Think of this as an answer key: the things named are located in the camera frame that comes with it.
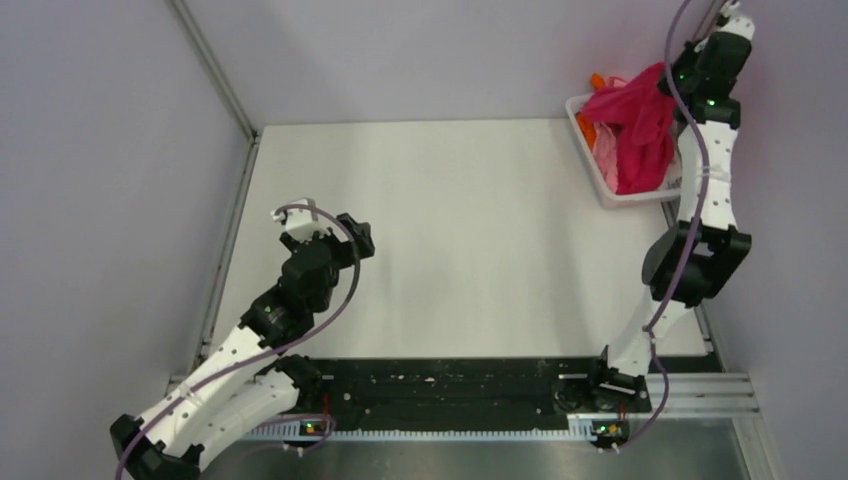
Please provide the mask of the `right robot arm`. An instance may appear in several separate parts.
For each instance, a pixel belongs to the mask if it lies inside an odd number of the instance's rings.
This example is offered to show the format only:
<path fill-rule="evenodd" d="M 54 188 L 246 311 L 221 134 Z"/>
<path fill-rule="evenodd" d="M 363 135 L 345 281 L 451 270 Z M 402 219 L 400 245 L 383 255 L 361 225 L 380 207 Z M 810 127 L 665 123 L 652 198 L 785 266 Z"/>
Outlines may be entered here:
<path fill-rule="evenodd" d="M 731 93 L 752 52 L 754 25 L 715 28 L 690 42 L 668 67 L 659 90 L 675 102 L 683 128 L 676 222 L 648 249 L 645 293 L 631 320 L 604 348 L 586 385 L 589 404 L 612 412 L 626 397 L 646 398 L 645 377 L 667 332 L 705 299 L 715 297 L 751 250 L 731 198 L 731 164 L 741 104 Z"/>

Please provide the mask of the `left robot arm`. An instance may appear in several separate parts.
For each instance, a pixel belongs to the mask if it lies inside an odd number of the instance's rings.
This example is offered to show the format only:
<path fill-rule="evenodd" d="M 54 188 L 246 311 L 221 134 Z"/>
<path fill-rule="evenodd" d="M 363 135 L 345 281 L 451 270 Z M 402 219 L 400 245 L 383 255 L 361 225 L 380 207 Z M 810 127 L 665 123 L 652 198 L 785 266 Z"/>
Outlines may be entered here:
<path fill-rule="evenodd" d="M 375 254 L 372 228 L 303 199 L 271 214 L 289 257 L 224 341 L 162 400 L 110 427 L 115 478 L 196 479 L 245 433 L 277 413 L 319 404 L 318 372 L 293 347 L 329 327 L 349 305 L 361 263 Z"/>

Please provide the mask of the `magenta t-shirt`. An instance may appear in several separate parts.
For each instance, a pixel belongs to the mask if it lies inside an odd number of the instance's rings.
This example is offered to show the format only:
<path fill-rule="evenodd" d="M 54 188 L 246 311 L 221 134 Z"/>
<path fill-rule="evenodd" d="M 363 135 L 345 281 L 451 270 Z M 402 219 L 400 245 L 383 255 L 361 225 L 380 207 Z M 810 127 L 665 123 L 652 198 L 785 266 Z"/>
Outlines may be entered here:
<path fill-rule="evenodd" d="M 607 86 L 581 108 L 617 136 L 617 194 L 656 190 L 674 157 L 671 124 L 675 102 L 658 88 L 665 64 L 655 63 L 630 80 L 604 77 Z"/>

